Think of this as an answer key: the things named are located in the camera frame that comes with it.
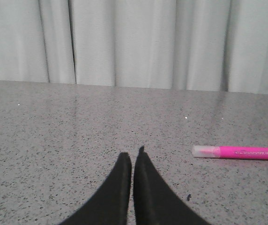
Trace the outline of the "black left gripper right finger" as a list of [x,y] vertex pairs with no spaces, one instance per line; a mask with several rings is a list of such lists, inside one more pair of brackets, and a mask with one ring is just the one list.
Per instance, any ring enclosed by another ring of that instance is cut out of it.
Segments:
[[134,210],[137,225],[208,225],[171,190],[144,146],[134,168]]

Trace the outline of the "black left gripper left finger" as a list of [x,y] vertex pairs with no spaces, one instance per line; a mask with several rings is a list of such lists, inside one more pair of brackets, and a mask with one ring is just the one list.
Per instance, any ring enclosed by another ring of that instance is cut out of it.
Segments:
[[94,195],[62,225],[126,225],[131,188],[132,164],[122,152]]

